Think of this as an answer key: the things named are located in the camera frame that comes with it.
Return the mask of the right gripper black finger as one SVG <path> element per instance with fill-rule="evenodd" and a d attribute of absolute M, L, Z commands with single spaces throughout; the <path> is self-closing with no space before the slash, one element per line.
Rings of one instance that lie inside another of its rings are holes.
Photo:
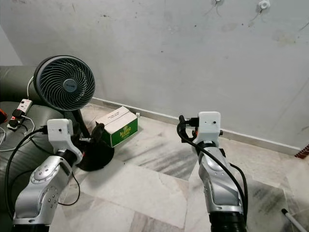
<path fill-rule="evenodd" d="M 181 138 L 182 143 L 188 143 L 188 135 L 186 131 L 186 120 L 184 115 L 179 115 L 179 123 L 177 124 L 177 134 Z"/>

